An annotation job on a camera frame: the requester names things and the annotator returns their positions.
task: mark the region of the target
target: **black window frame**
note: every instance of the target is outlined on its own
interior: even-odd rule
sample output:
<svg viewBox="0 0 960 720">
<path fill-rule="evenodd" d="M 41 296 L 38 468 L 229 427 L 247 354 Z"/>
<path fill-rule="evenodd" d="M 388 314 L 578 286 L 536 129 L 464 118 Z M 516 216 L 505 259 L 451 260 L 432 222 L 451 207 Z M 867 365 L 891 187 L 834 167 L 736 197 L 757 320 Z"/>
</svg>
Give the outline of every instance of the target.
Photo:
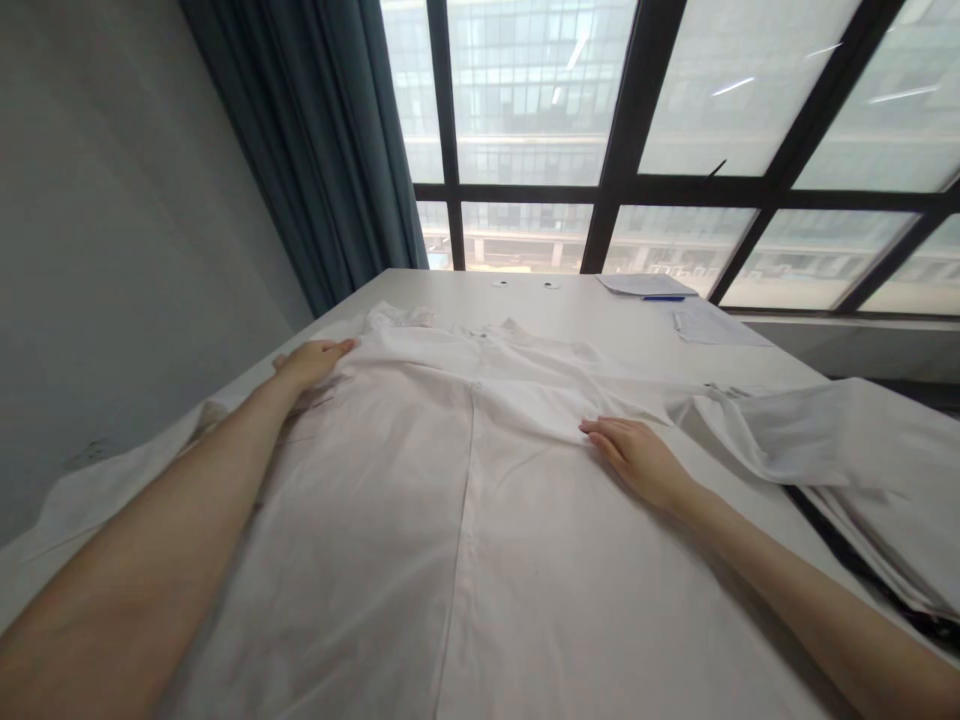
<svg viewBox="0 0 960 720">
<path fill-rule="evenodd" d="M 952 214 L 960 212 L 960 169 L 944 191 L 798 190 L 793 183 L 816 151 L 905 0 L 862 0 L 793 125 L 761 177 L 638 174 L 657 100 L 687 0 L 640 0 L 627 45 L 606 155 L 596 186 L 461 184 L 446 0 L 426 0 L 443 160 L 443 183 L 414 183 L 418 201 L 444 202 L 454 270 L 465 270 L 461 203 L 590 204 L 581 274 L 602 272 L 622 205 L 756 208 L 708 298 L 719 305 L 774 214 L 781 209 L 873 210 L 918 214 L 829 310 L 731 307 L 732 313 L 805 317 L 960 320 L 955 315 L 864 312 L 860 307 Z"/>
</svg>

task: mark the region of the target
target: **table surface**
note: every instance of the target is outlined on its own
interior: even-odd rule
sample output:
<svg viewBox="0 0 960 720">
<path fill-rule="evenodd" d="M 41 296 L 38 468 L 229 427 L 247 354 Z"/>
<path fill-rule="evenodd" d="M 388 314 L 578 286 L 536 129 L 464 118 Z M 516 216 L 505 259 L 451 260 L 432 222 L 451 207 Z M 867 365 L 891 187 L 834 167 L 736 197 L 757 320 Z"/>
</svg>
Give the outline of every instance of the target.
<svg viewBox="0 0 960 720">
<path fill-rule="evenodd" d="M 495 282 L 500 280 L 505 280 L 506 286 L 496 286 Z M 547 282 L 559 287 L 545 287 Z M 825 381 L 823 376 L 777 347 L 689 345 L 677 336 L 662 307 L 639 298 L 614 295 L 595 277 L 392 269 L 297 333 L 214 398 L 235 398 L 249 393 L 272 375 L 271 361 L 277 353 L 290 352 L 324 327 L 364 314 L 380 302 L 403 309 L 428 308 L 442 323 L 474 328 L 512 318 L 534 335 L 587 342 L 612 358 L 643 366 L 651 375 L 662 373 L 673 378 L 681 375 L 693 382 L 774 387 L 805 387 Z M 833 558 L 779 487 L 734 481 L 714 489 L 762 530 L 877 606 Z M 0 578 L 17 577 L 18 547 L 25 537 L 0 550 Z M 35 572 L 49 574 L 52 571 Z M 35 578 L 30 582 L 36 585 L 31 592 L 39 588 Z M 9 584 L 10 588 L 8 592 L 0 592 L 0 620 L 5 621 L 0 627 L 16 617 L 29 599 L 29 595 L 24 594 L 26 591 L 13 592 L 13 582 L 0 583 L 0 586 L 3 584 Z M 904 626 L 888 608 L 878 609 Z M 786 653 L 794 658 L 790 665 L 798 674 L 796 677 L 791 672 L 778 675 L 780 680 L 776 684 L 781 692 L 785 697 L 793 695 L 798 700 L 809 696 L 814 686 L 823 682 L 822 677 L 819 681 L 809 676 L 801 678 L 807 673 L 797 670 L 796 646 L 791 650 L 770 636 L 767 640 L 769 646 L 764 642 L 759 651 L 779 652 L 781 656 Z M 774 664 L 782 662 L 773 655 L 770 660 Z M 821 698 L 820 702 L 825 692 L 828 691 L 820 687 L 815 693 Z"/>
<path fill-rule="evenodd" d="M 501 280 L 506 281 L 505 287 L 494 284 Z M 558 287 L 550 289 L 544 283 Z M 684 375 L 695 382 L 806 387 L 824 381 L 777 347 L 689 345 L 677 336 L 662 307 L 615 295 L 592 275 L 392 269 L 297 333 L 221 393 L 248 393 L 270 377 L 274 355 L 290 352 L 324 327 L 366 313 L 381 301 L 403 309 L 425 307 L 441 322 L 472 328 L 513 318 L 534 335 L 586 342 L 652 373 Z"/>
</svg>

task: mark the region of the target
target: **document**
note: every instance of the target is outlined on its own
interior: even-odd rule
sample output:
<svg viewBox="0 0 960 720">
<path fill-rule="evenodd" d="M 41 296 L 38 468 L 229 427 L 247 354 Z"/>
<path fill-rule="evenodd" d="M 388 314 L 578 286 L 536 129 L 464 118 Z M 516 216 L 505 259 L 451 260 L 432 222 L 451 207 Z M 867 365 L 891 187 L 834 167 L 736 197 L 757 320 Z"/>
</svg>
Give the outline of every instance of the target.
<svg viewBox="0 0 960 720">
<path fill-rule="evenodd" d="M 695 297 L 697 291 L 669 275 L 597 275 L 608 290 L 639 297 Z"/>
<path fill-rule="evenodd" d="M 691 298 L 664 308 L 684 342 L 697 345 L 747 345 L 770 347 L 772 342 L 754 332 L 720 308 L 700 298 Z"/>
</svg>

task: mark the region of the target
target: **dark blue curtain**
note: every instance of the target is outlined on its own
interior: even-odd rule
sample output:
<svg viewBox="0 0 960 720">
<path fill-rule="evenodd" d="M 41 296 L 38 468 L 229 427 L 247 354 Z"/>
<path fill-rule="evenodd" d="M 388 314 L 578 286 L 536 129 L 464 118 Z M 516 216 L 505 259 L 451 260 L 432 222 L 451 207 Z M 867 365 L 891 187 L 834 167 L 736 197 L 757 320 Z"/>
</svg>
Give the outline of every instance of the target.
<svg viewBox="0 0 960 720">
<path fill-rule="evenodd" d="M 426 268 L 377 0 L 181 0 L 307 301 Z"/>
</svg>

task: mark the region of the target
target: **window pane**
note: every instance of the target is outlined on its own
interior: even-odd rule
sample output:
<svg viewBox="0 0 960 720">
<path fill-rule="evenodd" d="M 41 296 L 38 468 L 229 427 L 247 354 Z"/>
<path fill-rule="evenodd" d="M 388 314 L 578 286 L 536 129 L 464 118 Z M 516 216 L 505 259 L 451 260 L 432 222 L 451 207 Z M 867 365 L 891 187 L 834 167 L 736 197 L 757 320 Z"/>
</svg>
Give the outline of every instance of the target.
<svg viewBox="0 0 960 720">
<path fill-rule="evenodd" d="M 448 3 L 461 182 L 596 185 L 635 8 Z"/>
<path fill-rule="evenodd" d="M 666 273 L 708 297 L 755 214 L 743 208 L 624 205 L 603 271 Z"/>
<path fill-rule="evenodd" d="M 907 0 L 796 187 L 941 190 L 958 129 L 960 0 Z"/>
<path fill-rule="evenodd" d="M 780 210 L 723 305 L 826 310 L 897 240 L 910 213 Z"/>
<path fill-rule="evenodd" d="M 592 205 L 463 203 L 467 270 L 577 273 Z"/>
<path fill-rule="evenodd" d="M 440 202 L 417 202 L 423 244 L 427 247 L 427 260 L 431 270 L 453 270 L 453 255 L 450 251 L 450 220 L 447 204 Z"/>
<path fill-rule="evenodd" d="M 858 0 L 688 0 L 640 172 L 763 175 Z"/>
<path fill-rule="evenodd" d="M 860 309 L 960 315 L 960 215 L 937 228 Z"/>
<path fill-rule="evenodd" d="M 393 92 L 414 182 L 443 182 L 426 0 L 380 0 Z"/>
</svg>

